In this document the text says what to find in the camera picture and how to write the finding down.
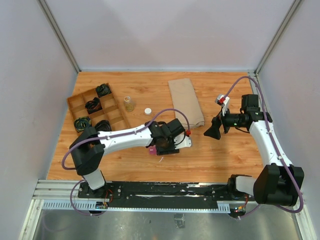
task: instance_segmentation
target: white backdrop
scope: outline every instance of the white backdrop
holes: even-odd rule
[[[82,70],[253,70],[293,0],[47,0]]]
[[[320,238],[320,2],[306,0],[260,73],[275,132],[304,170],[302,193]]]
[[[0,33],[0,239],[17,240],[76,73],[37,1],[2,1]]]

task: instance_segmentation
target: wooden surface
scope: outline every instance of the wooden surface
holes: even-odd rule
[[[257,177],[262,170],[262,160],[252,136],[231,128],[220,140],[203,136],[211,120],[220,111],[214,103],[219,94],[225,94],[238,77],[245,72],[81,72],[73,94],[109,83],[113,94],[131,127],[149,121],[154,114],[172,108],[169,80],[190,78],[195,89],[205,126],[191,130],[192,147],[180,153],[161,156],[149,155],[145,147],[125,149],[103,157],[100,169],[108,181],[166,181],[166,182],[226,182],[231,174]],[[230,111],[238,113],[241,96],[252,93],[249,81],[243,79],[229,95]],[[132,112],[123,106],[125,96],[136,103]],[[144,114],[145,108],[152,115]],[[175,118],[172,111],[164,112],[157,121],[169,122]],[[50,180],[79,180],[75,170],[62,169],[61,161],[70,144],[77,138],[70,113],[67,112],[56,151],[48,173]],[[66,160],[74,167],[72,158]]]

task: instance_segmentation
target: cardboard organizer tray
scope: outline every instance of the cardboard organizer tray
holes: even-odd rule
[[[110,88],[111,93],[99,97],[102,110],[96,111],[92,114],[88,114],[85,105],[88,101],[91,101],[94,98],[98,98],[96,88],[92,88],[66,99],[73,123],[78,118],[89,117],[91,119],[91,124],[93,127],[101,120],[108,120],[111,125],[112,131],[130,128],[127,119],[124,117],[122,111],[118,107],[118,103],[114,97],[113,90],[108,83],[106,83],[106,85]],[[82,132],[78,132],[76,128],[74,128],[74,130],[78,135],[81,135]]]

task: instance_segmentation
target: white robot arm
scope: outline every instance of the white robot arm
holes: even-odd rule
[[[252,195],[259,204],[294,206],[298,199],[298,193],[283,163],[278,159],[270,133],[272,133],[281,153],[283,162],[289,168],[299,188],[301,188],[304,179],[304,172],[301,167],[293,166],[281,148],[274,133],[273,120],[268,113],[266,113],[267,119],[265,119],[264,114],[260,111],[258,95],[243,95],[240,113],[230,113],[229,109],[225,109],[229,100],[224,104],[223,101],[220,101],[223,97],[224,95],[221,94],[215,101],[221,105],[221,111],[212,119],[212,126],[204,135],[219,140],[221,125],[223,125],[225,134],[231,127],[246,128],[258,146],[264,166],[257,179],[245,175],[232,175],[228,180],[229,191],[235,197],[244,193]],[[265,121],[268,121],[270,131],[267,130]]]
[[[107,154],[128,148],[155,146],[157,155],[168,155],[192,146],[190,137],[176,118],[169,123],[154,121],[149,127],[143,124],[120,131],[96,131],[94,127],[89,127],[70,148],[83,140],[96,137],[101,139],[93,141],[93,144],[82,144],[71,152],[77,174],[83,176],[92,190],[106,183],[98,167],[102,157]]]

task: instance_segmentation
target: pink object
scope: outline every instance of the pink object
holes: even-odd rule
[[[149,154],[150,154],[150,155],[157,155],[156,146],[148,147],[148,149],[149,149]]]

